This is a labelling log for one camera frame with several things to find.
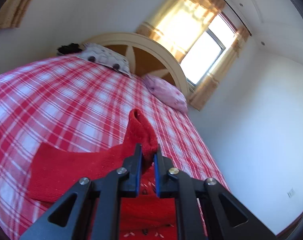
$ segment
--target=electrical outlet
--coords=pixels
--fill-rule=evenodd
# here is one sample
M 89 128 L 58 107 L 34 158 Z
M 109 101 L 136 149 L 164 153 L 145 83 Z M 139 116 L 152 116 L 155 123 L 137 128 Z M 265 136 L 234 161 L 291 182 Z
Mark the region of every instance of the electrical outlet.
M 293 190 L 293 188 L 287 193 L 288 197 L 293 197 L 293 195 L 295 195 L 295 191 Z

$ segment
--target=wooden headboard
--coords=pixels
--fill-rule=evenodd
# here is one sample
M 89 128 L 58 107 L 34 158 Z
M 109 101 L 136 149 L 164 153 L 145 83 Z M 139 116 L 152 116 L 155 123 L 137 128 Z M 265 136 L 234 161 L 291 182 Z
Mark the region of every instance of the wooden headboard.
M 83 42 L 107 47 L 127 57 L 130 72 L 137 76 L 147 73 L 176 86 L 185 97 L 189 93 L 184 72 L 173 55 L 159 43 L 136 33 L 106 33 Z

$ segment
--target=curtain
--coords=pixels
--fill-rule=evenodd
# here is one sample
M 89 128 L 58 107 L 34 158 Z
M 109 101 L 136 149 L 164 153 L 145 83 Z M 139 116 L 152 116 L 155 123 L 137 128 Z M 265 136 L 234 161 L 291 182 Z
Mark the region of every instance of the curtain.
M 31 0 L 6 0 L 0 9 L 0 29 L 19 27 Z
M 180 63 L 225 5 L 224 0 L 166 0 L 136 32 L 157 41 Z
M 218 87 L 220 81 L 225 77 L 235 59 L 239 57 L 243 45 L 249 37 L 249 31 L 246 27 L 240 28 L 231 47 L 218 59 L 217 63 L 207 72 L 196 90 L 189 97 L 189 104 L 201 110 L 210 96 Z

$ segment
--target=bedsheet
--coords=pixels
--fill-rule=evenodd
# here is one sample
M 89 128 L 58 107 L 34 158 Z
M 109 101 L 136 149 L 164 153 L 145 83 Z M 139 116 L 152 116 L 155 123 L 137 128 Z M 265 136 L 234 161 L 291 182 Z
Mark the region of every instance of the bedsheet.
M 40 143 L 75 152 L 107 149 L 122 143 L 133 108 L 143 111 L 176 167 L 227 188 L 188 116 L 160 102 L 139 77 L 74 55 L 50 58 L 0 75 L 0 226 L 10 239 L 47 209 L 26 196 Z

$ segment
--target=silver bolt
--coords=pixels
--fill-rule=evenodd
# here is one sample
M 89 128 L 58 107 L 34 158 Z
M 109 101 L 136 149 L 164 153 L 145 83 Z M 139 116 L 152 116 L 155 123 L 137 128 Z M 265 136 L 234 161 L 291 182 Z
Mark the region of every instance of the silver bolt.
M 214 178 L 208 178 L 208 179 L 206 179 L 206 183 L 210 186 L 213 186 L 217 183 L 217 181 Z
M 81 178 L 81 179 L 79 180 L 79 184 L 85 185 L 85 184 L 87 184 L 89 181 L 90 181 L 89 178 L 83 177 L 83 178 Z
M 125 174 L 127 172 L 127 169 L 124 167 L 120 167 L 117 169 L 118 174 Z
M 171 175 L 176 175 L 179 172 L 179 169 L 173 167 L 168 170 Z

